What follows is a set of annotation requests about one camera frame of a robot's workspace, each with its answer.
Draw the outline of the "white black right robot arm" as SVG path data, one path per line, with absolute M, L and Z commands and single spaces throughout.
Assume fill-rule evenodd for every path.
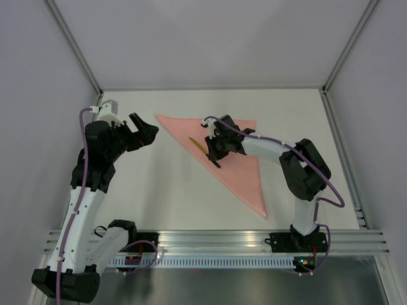
M 217 163 L 230 153 L 259 157 L 280 165 L 287 187 L 295 198 L 294 219 L 288 233 L 272 233 L 268 244 L 277 253 L 326 252 L 328 241 L 317 224 L 320 193 L 331 186 L 331 171 L 313 142 L 293 144 L 265 137 L 255 130 L 241 130 L 229 115 L 208 116 L 201 126 L 208 128 L 205 143 L 209 160 Z

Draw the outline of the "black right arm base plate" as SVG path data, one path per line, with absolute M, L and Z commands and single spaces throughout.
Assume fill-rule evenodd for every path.
M 325 253 L 328 239 L 319 231 L 302 236 L 299 233 L 270 233 L 264 242 L 271 247 L 273 253 Z

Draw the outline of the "knife with black handle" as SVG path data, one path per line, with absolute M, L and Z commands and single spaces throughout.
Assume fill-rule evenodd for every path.
M 209 153 L 207 152 L 207 150 L 198 142 L 196 141 L 194 138 L 189 137 L 189 140 L 201 151 L 205 154 L 205 156 L 207 157 L 207 159 L 213 164 L 215 165 L 217 168 L 221 168 L 221 165 L 215 161 L 209 158 Z

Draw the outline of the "pink cloth napkin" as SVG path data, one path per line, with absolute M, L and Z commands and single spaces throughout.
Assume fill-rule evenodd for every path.
M 156 119 L 224 187 L 253 212 L 264 219 L 267 218 L 266 204 L 261 188 L 259 159 L 257 157 L 232 152 L 218 161 L 220 164 L 218 168 L 193 143 L 193 141 L 196 141 L 203 147 L 205 145 L 204 139 L 209 135 L 209 132 L 201 127 L 202 120 L 200 118 L 173 118 L 157 114 Z

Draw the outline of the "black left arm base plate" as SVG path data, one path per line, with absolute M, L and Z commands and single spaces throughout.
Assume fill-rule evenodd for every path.
M 139 252 L 139 253 L 153 253 L 155 250 L 153 248 L 153 244 L 155 246 L 158 246 L 159 244 L 159 236 L 160 234 L 157 232 L 141 232 L 141 233 L 137 233 L 137 241 L 141 241 L 141 240 L 145 240 L 145 241 L 149 241 L 151 244 L 146 243 L 146 242 L 142 242 L 142 243 L 138 243 L 135 246 L 135 249 Z

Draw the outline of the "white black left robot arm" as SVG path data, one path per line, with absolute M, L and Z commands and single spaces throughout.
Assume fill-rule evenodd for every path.
M 118 252 L 158 251 L 156 239 L 140 239 L 135 222 L 122 219 L 113 220 L 96 246 L 88 248 L 95 217 L 115 174 L 114 162 L 125 152 L 152 144 L 159 131 L 136 113 L 129 118 L 136 132 L 113 114 L 99 114 L 97 120 L 79 124 L 83 148 L 72 171 L 69 208 L 46 267 L 35 269 L 31 278 L 57 304 L 91 303 L 104 270 Z

